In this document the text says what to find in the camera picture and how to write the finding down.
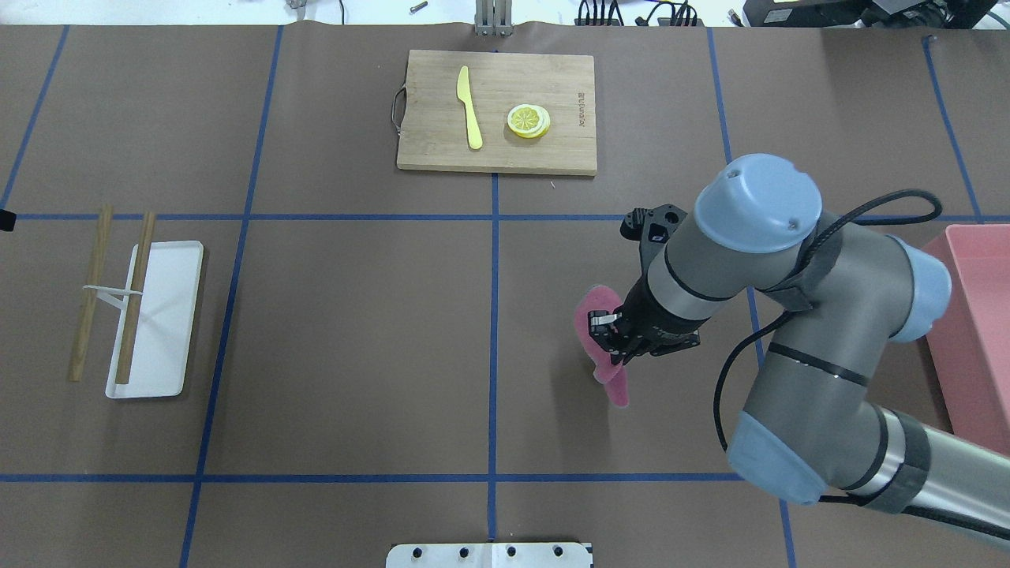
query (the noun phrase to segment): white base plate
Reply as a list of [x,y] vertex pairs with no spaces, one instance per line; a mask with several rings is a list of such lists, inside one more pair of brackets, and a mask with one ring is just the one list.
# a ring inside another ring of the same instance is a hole
[[[136,249],[133,247],[129,263],[127,290],[133,279]],[[121,310],[105,383],[106,396],[176,396],[183,391],[202,265],[203,245],[199,241],[152,244],[129,384],[116,384],[116,364],[126,323],[126,310]]]
[[[562,553],[559,556],[554,549]],[[466,558],[460,551],[467,549]],[[509,549],[515,554],[509,556]],[[593,545],[584,543],[481,543],[397,545],[386,556],[386,568],[448,566],[470,568],[592,568]]]

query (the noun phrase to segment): blue joint cap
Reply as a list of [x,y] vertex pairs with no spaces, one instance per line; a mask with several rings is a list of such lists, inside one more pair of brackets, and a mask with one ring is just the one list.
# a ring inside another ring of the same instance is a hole
[[810,176],[770,154],[733,160],[695,201],[698,227],[741,253],[777,253],[803,242],[817,225],[821,196]]
[[946,311],[950,302],[950,273],[943,263],[922,251],[908,246],[893,234],[888,234],[904,249],[908,264],[912,267],[912,308],[908,319],[892,342],[907,343],[925,336]]
[[803,458],[742,410],[727,456],[740,477],[791,503],[812,505],[827,489]]

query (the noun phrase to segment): lemon slice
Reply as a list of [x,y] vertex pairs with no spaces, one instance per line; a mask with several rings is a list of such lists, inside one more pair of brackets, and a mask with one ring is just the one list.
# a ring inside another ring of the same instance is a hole
[[550,115],[542,106],[520,104],[508,112],[507,123],[517,136],[538,138],[550,128]]

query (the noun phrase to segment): wooden stick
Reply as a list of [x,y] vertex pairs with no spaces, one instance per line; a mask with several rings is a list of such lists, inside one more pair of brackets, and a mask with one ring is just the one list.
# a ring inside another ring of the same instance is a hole
[[[91,247],[91,260],[88,261],[86,285],[97,286],[101,283],[102,270],[105,268],[105,248],[109,244],[111,229],[112,205],[102,205],[98,213],[95,244]],[[67,379],[71,382],[79,382],[84,375],[84,361],[88,357],[88,342],[91,340],[91,322],[95,318],[96,298],[96,291],[93,288],[81,289],[81,315],[78,318],[74,348],[70,354],[70,370],[67,373]]]
[[[133,277],[129,289],[143,292],[143,281],[147,278],[147,260],[150,258],[150,242],[155,236],[155,213],[143,214],[140,227],[140,244],[136,248],[133,262]],[[130,294],[126,299],[126,322],[123,324],[122,341],[119,344],[119,363],[116,367],[116,384],[129,384],[129,371],[133,366],[133,346],[136,343],[136,326],[140,321],[140,301],[143,296]]]

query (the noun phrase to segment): cutting board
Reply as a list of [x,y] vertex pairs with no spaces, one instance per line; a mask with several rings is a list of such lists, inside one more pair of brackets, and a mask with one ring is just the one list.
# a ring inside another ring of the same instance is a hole
[[[467,144],[467,117],[456,97],[460,68],[484,136]],[[596,76],[589,56],[411,50],[406,110],[396,165],[402,170],[596,175]],[[505,120],[517,104],[550,113],[550,129],[526,139]]]

